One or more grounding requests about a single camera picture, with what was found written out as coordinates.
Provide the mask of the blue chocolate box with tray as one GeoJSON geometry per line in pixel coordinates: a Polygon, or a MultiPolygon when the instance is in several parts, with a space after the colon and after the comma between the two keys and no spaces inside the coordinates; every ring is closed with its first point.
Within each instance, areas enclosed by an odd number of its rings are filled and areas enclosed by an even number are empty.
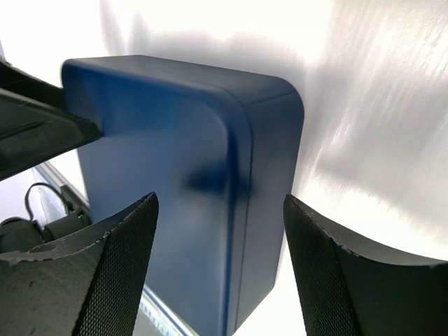
{"type": "Polygon", "coordinates": [[[251,179],[234,334],[272,290],[284,235],[283,202],[291,192],[304,121],[302,100],[291,92],[254,103],[251,179]]]}

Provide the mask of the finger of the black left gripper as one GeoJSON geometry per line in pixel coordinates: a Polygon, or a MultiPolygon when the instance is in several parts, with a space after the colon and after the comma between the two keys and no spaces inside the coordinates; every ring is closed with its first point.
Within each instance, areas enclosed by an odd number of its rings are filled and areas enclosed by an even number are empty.
{"type": "Polygon", "coordinates": [[[102,137],[67,113],[63,89],[1,60],[1,180],[102,137]]]}

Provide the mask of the blue box lid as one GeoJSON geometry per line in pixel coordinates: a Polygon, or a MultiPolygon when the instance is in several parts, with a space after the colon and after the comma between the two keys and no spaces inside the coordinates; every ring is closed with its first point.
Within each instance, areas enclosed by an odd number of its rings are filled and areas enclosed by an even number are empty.
{"type": "Polygon", "coordinates": [[[92,217],[154,192],[147,286],[199,335],[232,335],[251,179],[248,109],[286,80],[143,55],[70,59],[68,112],[102,138],[79,148],[92,217]]]}

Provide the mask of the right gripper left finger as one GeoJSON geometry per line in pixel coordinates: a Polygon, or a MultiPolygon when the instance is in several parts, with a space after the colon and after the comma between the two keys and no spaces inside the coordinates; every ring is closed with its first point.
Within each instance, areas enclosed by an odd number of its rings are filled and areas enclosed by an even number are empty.
{"type": "MultiPolygon", "coordinates": [[[[2,335],[107,335],[112,323],[102,302],[86,317],[88,294],[108,236],[119,236],[119,247],[134,247],[150,259],[158,219],[158,198],[150,193],[126,209],[66,237],[28,252],[1,255],[2,335]]],[[[142,266],[145,281],[148,261],[142,266]]],[[[118,329],[131,335],[134,317],[118,329]]]]}

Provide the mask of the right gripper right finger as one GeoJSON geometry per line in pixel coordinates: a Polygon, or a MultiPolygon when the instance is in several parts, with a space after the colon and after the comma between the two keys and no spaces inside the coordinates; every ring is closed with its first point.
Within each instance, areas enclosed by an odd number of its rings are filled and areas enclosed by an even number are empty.
{"type": "Polygon", "coordinates": [[[446,335],[447,263],[369,239],[292,195],[283,220],[308,335],[446,335]]]}

